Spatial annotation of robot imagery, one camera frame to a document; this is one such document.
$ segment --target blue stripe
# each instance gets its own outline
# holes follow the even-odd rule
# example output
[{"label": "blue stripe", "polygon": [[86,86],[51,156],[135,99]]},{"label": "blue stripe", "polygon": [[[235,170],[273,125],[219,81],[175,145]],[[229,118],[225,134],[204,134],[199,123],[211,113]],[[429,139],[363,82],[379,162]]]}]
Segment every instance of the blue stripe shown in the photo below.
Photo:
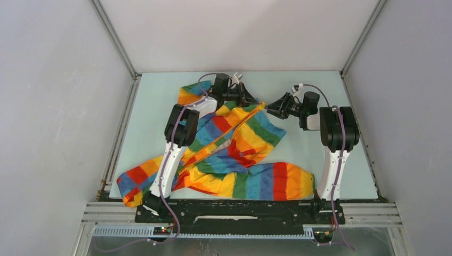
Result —
[{"label": "blue stripe", "polygon": [[252,175],[246,179],[246,199],[261,199],[261,175]]},{"label": "blue stripe", "polygon": [[201,117],[198,120],[198,127],[196,127],[196,132],[201,130],[201,128],[204,127],[204,125],[206,125],[212,119],[212,117],[214,117],[214,116],[215,116],[215,113],[209,113],[209,114]]},{"label": "blue stripe", "polygon": [[136,187],[135,181],[133,181],[129,176],[128,173],[123,173],[121,174],[121,176],[119,176],[121,178],[121,181],[118,182],[118,188],[119,191],[121,192],[121,196],[124,197],[126,196],[130,191],[132,191],[132,189],[134,189]]},{"label": "blue stripe", "polygon": [[154,182],[155,178],[157,176],[157,172],[151,175],[149,178],[147,178],[143,183],[139,185],[140,190],[144,190],[146,188],[149,188],[151,184]]},{"label": "blue stripe", "polygon": [[[202,81],[201,87],[204,88],[204,90],[208,91],[211,89],[211,81]],[[185,87],[184,90],[186,90],[189,93],[193,93],[194,95],[200,96],[204,92],[199,88],[198,83],[196,83],[196,86],[193,86],[192,88]]]},{"label": "blue stripe", "polygon": [[[229,169],[229,166],[223,161],[223,159],[218,157],[217,155],[208,156],[202,162],[205,162],[205,164],[208,164],[211,168],[213,168],[215,173],[231,173],[232,172],[232,170]],[[203,165],[202,162],[198,165],[198,169],[206,170],[205,168],[202,167],[202,165]]]},{"label": "blue stripe", "polygon": [[208,133],[211,138],[219,138],[220,136],[223,135],[223,132],[220,129],[218,129],[218,127],[216,127],[215,123],[212,120],[210,120],[206,125],[204,125],[204,127],[201,130],[199,130],[198,133],[200,134]]},{"label": "blue stripe", "polygon": [[265,113],[263,111],[259,111],[254,115],[254,118],[261,124],[262,127],[264,127],[268,132],[273,133],[274,135],[282,138],[284,135],[286,135],[286,131],[284,131],[281,128],[278,128],[274,126],[272,123],[270,123],[270,120],[265,116]]},{"label": "blue stripe", "polygon": [[261,200],[273,200],[273,164],[260,164],[262,166],[261,177]]},{"label": "blue stripe", "polygon": [[248,169],[239,164],[234,158],[229,156],[227,148],[223,148],[214,155],[210,155],[204,159],[210,165],[215,173],[248,173]]},{"label": "blue stripe", "polygon": [[215,140],[208,132],[203,132],[203,131],[198,132],[198,134],[196,134],[196,139],[203,146],[206,146]]}]

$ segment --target white connector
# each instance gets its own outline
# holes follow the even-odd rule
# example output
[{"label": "white connector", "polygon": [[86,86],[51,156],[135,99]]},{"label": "white connector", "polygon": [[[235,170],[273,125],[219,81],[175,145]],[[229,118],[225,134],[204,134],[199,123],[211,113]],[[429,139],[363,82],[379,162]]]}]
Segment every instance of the white connector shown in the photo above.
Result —
[{"label": "white connector", "polygon": [[243,77],[243,74],[241,72],[236,72],[233,76],[232,76],[232,84],[239,84],[240,83],[240,79]]}]

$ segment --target orange stripe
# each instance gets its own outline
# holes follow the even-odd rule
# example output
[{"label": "orange stripe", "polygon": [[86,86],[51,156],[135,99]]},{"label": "orange stripe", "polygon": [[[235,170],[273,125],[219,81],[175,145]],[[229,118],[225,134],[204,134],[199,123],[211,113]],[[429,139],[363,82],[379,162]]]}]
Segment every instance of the orange stripe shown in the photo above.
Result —
[{"label": "orange stripe", "polygon": [[300,199],[301,170],[294,165],[287,165],[287,200]]}]

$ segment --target rainbow striped garment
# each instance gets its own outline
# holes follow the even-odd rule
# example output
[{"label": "rainbow striped garment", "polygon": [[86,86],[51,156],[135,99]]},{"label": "rainbow striped garment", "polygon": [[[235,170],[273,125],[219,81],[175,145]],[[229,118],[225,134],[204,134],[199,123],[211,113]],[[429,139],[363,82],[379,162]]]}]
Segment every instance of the rainbow striped garment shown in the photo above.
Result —
[{"label": "rainbow striped garment", "polygon": [[[205,90],[210,81],[201,82]],[[179,104],[202,97],[198,84],[180,89]],[[228,101],[198,121],[195,141],[185,151],[173,190],[191,188],[206,194],[258,200],[301,199],[314,191],[314,176],[289,163],[257,164],[286,132],[265,116],[265,104],[237,107]],[[141,204],[155,180],[162,156],[123,173],[117,180],[123,202]]]}]

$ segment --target glass panel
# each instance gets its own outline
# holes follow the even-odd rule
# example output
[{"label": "glass panel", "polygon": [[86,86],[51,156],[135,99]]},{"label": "glass panel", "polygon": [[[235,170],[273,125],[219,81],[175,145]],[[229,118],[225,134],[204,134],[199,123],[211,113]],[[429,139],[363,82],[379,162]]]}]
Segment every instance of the glass panel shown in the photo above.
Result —
[{"label": "glass panel", "polygon": [[[386,228],[354,228],[343,229],[349,243],[355,247],[356,253],[348,248],[332,245],[317,247],[311,240],[289,239],[196,239],[178,238],[170,244],[153,246],[143,238],[129,237],[93,237],[88,255],[109,256],[143,256],[143,255],[185,255],[185,256],[237,256],[237,255],[293,255],[293,256],[320,256],[320,255],[367,255],[383,256],[394,255],[391,240]],[[121,250],[104,253],[94,248],[108,250],[125,245],[137,239],[137,242]],[[339,233],[335,232],[333,241],[341,241]]]}]

